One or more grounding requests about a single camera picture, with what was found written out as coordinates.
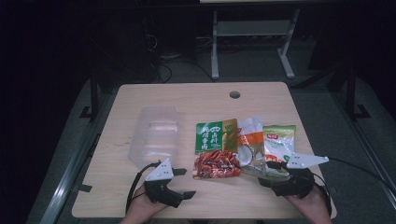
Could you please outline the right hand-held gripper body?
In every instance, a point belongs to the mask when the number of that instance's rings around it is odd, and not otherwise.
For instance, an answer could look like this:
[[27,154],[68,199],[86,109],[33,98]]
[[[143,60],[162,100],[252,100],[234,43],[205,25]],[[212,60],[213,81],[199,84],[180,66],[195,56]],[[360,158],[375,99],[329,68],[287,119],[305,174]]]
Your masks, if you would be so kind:
[[310,168],[328,162],[327,156],[315,156],[293,152],[286,162],[286,170],[290,174],[286,181],[276,181],[272,190],[276,196],[295,195],[304,198],[315,184],[314,174]]

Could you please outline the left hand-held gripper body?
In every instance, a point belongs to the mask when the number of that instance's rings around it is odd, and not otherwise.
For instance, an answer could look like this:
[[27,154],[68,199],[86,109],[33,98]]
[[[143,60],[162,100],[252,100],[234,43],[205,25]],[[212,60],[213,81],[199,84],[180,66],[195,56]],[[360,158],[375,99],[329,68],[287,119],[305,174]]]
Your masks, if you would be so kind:
[[173,179],[173,167],[169,159],[161,161],[149,173],[144,182],[146,195],[154,203],[163,203],[178,208],[184,200],[181,193],[170,190],[167,184]]

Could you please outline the white and orange coconut packet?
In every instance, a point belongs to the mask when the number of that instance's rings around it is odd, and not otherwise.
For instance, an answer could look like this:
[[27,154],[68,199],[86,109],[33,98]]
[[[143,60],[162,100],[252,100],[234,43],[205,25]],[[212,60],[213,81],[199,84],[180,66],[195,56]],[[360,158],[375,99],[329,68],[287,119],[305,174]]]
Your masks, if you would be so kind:
[[237,154],[241,170],[245,174],[263,177],[266,162],[263,137],[263,120],[251,117],[237,122]]

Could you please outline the clear plastic container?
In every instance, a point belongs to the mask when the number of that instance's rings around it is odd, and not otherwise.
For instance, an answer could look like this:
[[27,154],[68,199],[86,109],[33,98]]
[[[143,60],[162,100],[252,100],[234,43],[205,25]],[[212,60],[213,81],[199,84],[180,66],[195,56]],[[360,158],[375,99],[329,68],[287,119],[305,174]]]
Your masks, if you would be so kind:
[[179,114],[172,105],[150,105],[141,109],[134,128],[128,158],[138,168],[177,154]]

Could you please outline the green and red seasoning packet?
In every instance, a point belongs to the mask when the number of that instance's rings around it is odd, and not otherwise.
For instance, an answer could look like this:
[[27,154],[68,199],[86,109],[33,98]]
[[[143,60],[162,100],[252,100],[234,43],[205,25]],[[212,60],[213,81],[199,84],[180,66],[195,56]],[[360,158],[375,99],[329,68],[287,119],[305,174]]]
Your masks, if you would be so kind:
[[237,119],[198,123],[194,154],[192,176],[196,179],[240,176]]

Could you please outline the person's left hand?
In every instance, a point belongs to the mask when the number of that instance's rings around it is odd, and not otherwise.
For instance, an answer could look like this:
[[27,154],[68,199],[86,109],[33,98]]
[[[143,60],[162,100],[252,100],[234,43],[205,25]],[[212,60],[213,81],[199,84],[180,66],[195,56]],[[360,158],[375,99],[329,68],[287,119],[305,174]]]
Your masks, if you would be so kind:
[[150,217],[167,208],[166,204],[153,203],[146,195],[145,188],[139,187],[134,193],[134,199],[132,200],[125,217]]

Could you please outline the person's right hand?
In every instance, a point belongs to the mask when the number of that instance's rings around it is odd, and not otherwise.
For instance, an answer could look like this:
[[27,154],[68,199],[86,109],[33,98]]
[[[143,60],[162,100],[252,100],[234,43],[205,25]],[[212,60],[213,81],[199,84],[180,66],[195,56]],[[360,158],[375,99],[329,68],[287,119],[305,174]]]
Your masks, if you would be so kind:
[[297,196],[285,196],[304,217],[330,217],[322,192],[313,187],[308,195],[299,199]]

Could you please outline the green and white powder packet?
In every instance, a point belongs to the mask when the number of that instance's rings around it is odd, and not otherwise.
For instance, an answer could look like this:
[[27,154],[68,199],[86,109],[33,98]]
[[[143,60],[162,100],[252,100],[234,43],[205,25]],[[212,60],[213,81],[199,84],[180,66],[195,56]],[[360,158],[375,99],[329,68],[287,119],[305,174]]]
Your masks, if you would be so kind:
[[[265,162],[277,161],[287,163],[295,149],[295,125],[270,125],[263,127]],[[285,168],[281,170],[268,168],[266,173],[273,177],[287,177]]]

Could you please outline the black metal stand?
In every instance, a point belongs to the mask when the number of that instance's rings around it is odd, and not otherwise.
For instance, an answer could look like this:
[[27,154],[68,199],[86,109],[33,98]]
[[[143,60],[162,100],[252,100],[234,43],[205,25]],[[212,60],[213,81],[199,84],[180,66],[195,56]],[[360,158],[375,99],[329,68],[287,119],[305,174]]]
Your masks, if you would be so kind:
[[357,119],[368,119],[370,114],[364,105],[355,104],[356,74],[353,67],[350,67],[346,80],[346,112],[348,116],[356,121]]
[[99,110],[99,100],[98,100],[98,82],[96,79],[96,73],[92,71],[90,73],[90,96],[91,96],[91,105],[84,106],[80,117],[84,119],[95,119],[98,110]]

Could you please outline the white metal stand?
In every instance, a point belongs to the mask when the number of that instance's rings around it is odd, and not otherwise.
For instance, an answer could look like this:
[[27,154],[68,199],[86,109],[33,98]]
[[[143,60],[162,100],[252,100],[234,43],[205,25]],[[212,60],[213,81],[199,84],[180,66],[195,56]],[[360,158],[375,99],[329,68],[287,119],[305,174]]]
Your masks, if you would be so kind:
[[218,12],[213,12],[211,77],[219,79],[218,38],[224,36],[284,36],[281,48],[277,49],[278,58],[283,66],[286,77],[294,79],[287,53],[300,14],[300,9],[294,10],[288,20],[274,21],[220,21]]

